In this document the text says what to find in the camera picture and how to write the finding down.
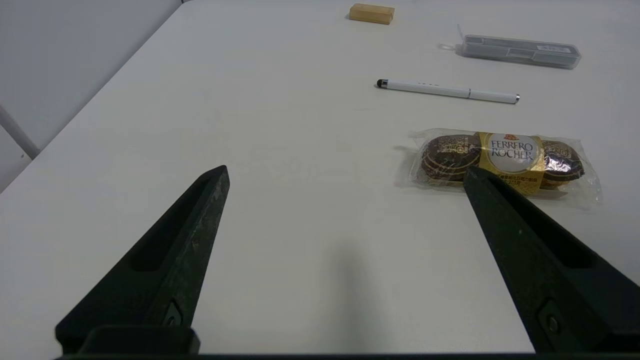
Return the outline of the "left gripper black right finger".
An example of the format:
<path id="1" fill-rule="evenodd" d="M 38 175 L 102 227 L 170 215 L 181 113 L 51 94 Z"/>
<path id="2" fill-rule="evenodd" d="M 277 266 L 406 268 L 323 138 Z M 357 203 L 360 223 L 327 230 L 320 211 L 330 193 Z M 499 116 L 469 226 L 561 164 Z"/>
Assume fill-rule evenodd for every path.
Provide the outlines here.
<path id="1" fill-rule="evenodd" d="M 640 288 L 497 175 L 463 186 L 537 354 L 638 354 Z"/>

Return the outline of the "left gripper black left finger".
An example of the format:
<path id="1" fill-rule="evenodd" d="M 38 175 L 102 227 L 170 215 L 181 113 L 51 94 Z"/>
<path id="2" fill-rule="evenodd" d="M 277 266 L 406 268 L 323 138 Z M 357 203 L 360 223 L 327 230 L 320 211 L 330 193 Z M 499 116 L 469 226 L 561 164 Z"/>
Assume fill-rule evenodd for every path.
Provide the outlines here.
<path id="1" fill-rule="evenodd" d="M 197 354 L 192 329 L 230 177 L 202 173 L 55 326 L 64 354 Z"/>

